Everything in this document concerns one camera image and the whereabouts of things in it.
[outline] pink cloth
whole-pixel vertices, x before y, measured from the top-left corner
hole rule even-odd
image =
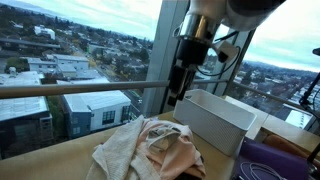
[[[173,126],[179,129],[181,134],[168,149],[154,153],[148,148],[146,139],[150,130],[163,125]],[[188,126],[169,121],[145,120],[137,141],[137,148],[147,156],[163,180],[175,179],[183,172],[203,179],[206,175],[205,168],[201,161],[201,155],[192,141],[192,131]]]

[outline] window frame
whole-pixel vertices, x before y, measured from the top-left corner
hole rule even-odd
[[[131,105],[122,107],[121,122],[130,120]]]
[[[116,111],[106,111],[102,114],[102,125],[114,123]]]

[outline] house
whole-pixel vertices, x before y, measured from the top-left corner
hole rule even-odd
[[[111,56],[125,56],[125,57],[129,57],[129,53],[126,52],[122,52],[117,48],[106,48],[103,50],[103,55],[107,56],[107,55],[111,55]]]
[[[45,28],[43,25],[34,26],[34,33],[37,36],[48,36],[50,39],[55,40],[55,32],[52,29]]]
[[[101,84],[106,78],[82,81],[57,81],[57,84]],[[121,91],[103,91],[62,95],[68,111],[67,131],[70,139],[121,125],[129,120],[131,100]]]
[[[0,74],[1,87],[25,85],[41,85],[36,71]],[[53,139],[52,116],[44,96],[1,99],[0,114],[1,158],[10,157],[17,146],[32,151]]]
[[[76,70],[89,69],[89,60],[86,57],[62,54],[52,54],[52,57],[56,64],[71,64]]]
[[[21,24],[17,24],[16,22],[14,21],[10,21],[11,24],[13,25],[14,28],[17,28],[17,29],[23,29],[23,25]]]
[[[26,57],[26,59],[28,60],[30,71],[37,71],[38,73],[58,74],[61,75],[62,78],[78,80],[102,77],[97,70],[87,69],[88,62],[85,61],[86,58],[79,59],[78,56],[75,56],[75,59],[79,60],[78,63],[69,63],[67,60],[65,61],[68,63],[64,63],[64,60],[62,59],[59,64],[57,63],[59,60],[55,59],[57,57],[61,58],[61,56],[57,56],[56,54],[47,54],[45,60],[32,57]]]
[[[40,58],[27,58],[30,71],[39,73],[54,73],[56,72],[57,64],[52,61],[42,61]]]
[[[94,42],[91,42],[91,43],[88,43],[88,53],[92,54],[92,52],[95,50],[95,49],[107,49],[108,47],[106,46],[101,46],[99,45],[98,43],[94,43]]]

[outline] building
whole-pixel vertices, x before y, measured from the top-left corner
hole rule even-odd
[[[77,77],[77,70],[71,64],[58,64],[58,69],[63,78]]]
[[[108,49],[106,46],[100,46],[96,43],[88,43],[88,53],[92,53],[95,49]]]
[[[55,32],[52,29],[45,28],[43,25],[34,26],[34,33],[37,36],[47,36],[52,40],[56,39]]]
[[[129,57],[129,54],[126,52],[121,52],[119,49],[117,48],[106,48],[103,50],[103,55],[104,56],[125,56],[125,57]]]
[[[6,50],[19,50],[19,49],[39,49],[39,50],[57,50],[60,49],[58,44],[44,44],[21,39],[0,38],[0,48]]]
[[[312,116],[310,114],[303,113],[299,110],[291,110],[286,118],[286,122],[299,127],[300,129],[304,129],[311,118]]]
[[[27,58],[30,71],[38,73],[55,73],[57,64],[53,61],[42,61],[40,58]]]
[[[38,73],[44,74],[57,74],[61,75],[61,78],[77,80],[94,79],[102,77],[97,70],[87,68],[87,66],[89,66],[87,65],[89,64],[89,62],[81,61],[79,63],[64,63],[63,60],[61,60],[61,63],[58,64],[58,60],[54,59],[55,57],[57,56],[47,55],[46,60],[42,60],[40,58],[27,57],[30,71],[37,71]]]
[[[41,85],[38,73],[0,75],[1,87],[24,85]],[[53,139],[52,116],[43,96],[1,99],[0,114],[1,158],[41,148]]]
[[[89,69],[89,60],[86,57],[52,54],[50,58],[52,58],[56,64],[71,64],[76,70]]]
[[[17,24],[17,23],[14,22],[14,21],[10,21],[10,22],[11,22],[11,24],[12,24],[13,27],[15,27],[15,28],[17,28],[17,29],[23,29],[23,25]]]
[[[106,78],[98,78],[57,83],[96,84],[109,81]],[[131,101],[121,91],[66,94],[62,99],[68,113],[66,122],[70,139],[120,125],[129,119]]]

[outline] white plastic bin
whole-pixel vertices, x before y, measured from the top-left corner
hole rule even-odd
[[[178,101],[173,117],[219,149],[232,156],[256,115],[203,90],[187,91]]]

